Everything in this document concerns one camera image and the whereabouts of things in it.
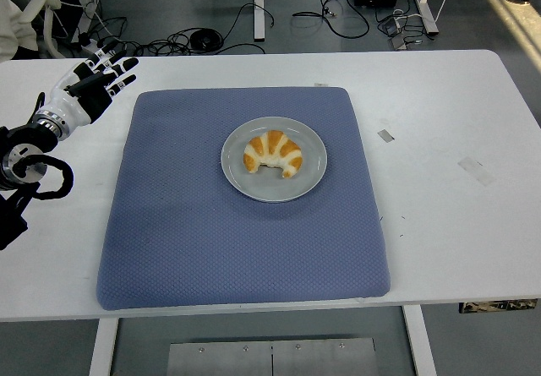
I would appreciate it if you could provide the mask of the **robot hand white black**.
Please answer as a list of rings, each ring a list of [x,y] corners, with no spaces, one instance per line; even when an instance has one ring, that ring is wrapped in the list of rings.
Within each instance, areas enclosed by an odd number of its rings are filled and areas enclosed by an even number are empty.
[[[47,101],[36,107],[31,121],[49,128],[64,140],[76,128],[94,123],[113,98],[136,76],[129,71],[139,59],[115,52],[113,43],[98,49],[68,71],[53,87]]]

